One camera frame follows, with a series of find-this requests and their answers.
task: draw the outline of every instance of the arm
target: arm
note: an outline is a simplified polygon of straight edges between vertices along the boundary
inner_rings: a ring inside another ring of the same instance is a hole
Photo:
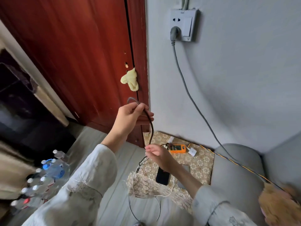
[[[187,189],[193,200],[194,216],[205,226],[256,226],[243,212],[234,208],[218,190],[202,185],[184,169],[166,150],[157,144],[145,147],[145,155],[155,161],[164,171],[175,176]]]
[[[142,116],[143,109],[148,107],[135,102],[119,108],[113,128],[102,143],[95,147],[58,194],[40,206],[23,225],[95,225],[100,201],[117,175],[114,153],[135,125],[149,123],[147,117]]]

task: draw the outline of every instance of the person's left hand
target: person's left hand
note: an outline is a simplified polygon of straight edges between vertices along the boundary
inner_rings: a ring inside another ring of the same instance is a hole
[[[132,102],[120,107],[111,132],[127,137],[135,125],[148,125],[150,122],[143,112],[144,109],[153,121],[154,114],[148,111],[148,106],[143,103],[138,105],[136,102]]]

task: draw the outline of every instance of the white sleeve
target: white sleeve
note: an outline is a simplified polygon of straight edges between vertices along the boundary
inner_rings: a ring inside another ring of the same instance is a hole
[[[95,225],[100,201],[116,175],[114,153],[98,144],[58,194],[38,208],[23,225]]]
[[[193,200],[195,218],[205,226],[256,226],[242,211],[234,208],[228,200],[213,187],[201,186]]]

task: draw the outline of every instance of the wall outlet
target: wall outlet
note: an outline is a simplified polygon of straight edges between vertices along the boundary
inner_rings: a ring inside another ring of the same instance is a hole
[[[189,9],[189,10],[172,9],[171,10],[170,29],[173,26],[178,26],[181,29],[181,33],[177,38],[177,40],[182,40],[182,41],[192,40],[196,16],[197,16],[197,9]]]

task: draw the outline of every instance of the gray power cord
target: gray power cord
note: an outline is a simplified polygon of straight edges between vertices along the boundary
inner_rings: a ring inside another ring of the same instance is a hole
[[[175,40],[176,40],[176,38],[178,37],[178,35],[180,34],[180,32],[181,32],[181,30],[180,30],[179,27],[177,27],[177,26],[172,27],[172,28],[171,28],[171,31],[170,31],[170,40],[171,40],[171,45],[172,45],[172,49],[173,49],[173,54],[174,54],[174,56],[175,56],[175,63],[177,64],[177,68],[178,68],[178,71],[179,71],[179,73],[180,73],[180,75],[181,75],[181,78],[182,78],[182,81],[183,81],[183,84],[184,84],[186,93],[188,94],[190,100],[191,100],[192,103],[194,104],[195,108],[197,109],[197,111],[199,112],[199,114],[201,115],[201,117],[202,117],[202,118],[204,119],[204,121],[206,122],[208,128],[209,128],[210,131],[212,132],[212,134],[213,134],[215,140],[218,142],[218,144],[225,150],[225,152],[227,152],[227,154],[228,154],[232,159],[234,159],[235,161],[238,162],[238,160],[236,160],[233,156],[231,156],[231,155],[229,154],[229,152],[224,148],[224,146],[220,143],[220,141],[217,139],[217,137],[216,137],[216,135],[214,134],[214,132],[213,132],[211,126],[209,125],[208,121],[206,120],[206,118],[205,118],[204,115],[201,113],[201,111],[199,110],[198,106],[195,104],[194,100],[193,100],[192,97],[190,96],[190,93],[189,93],[189,91],[188,91],[188,89],[187,89],[186,82],[185,82],[184,77],[183,77],[183,74],[182,74],[182,71],[181,71],[181,69],[180,69],[180,67],[179,67],[177,54],[176,54],[176,52],[175,52]]]

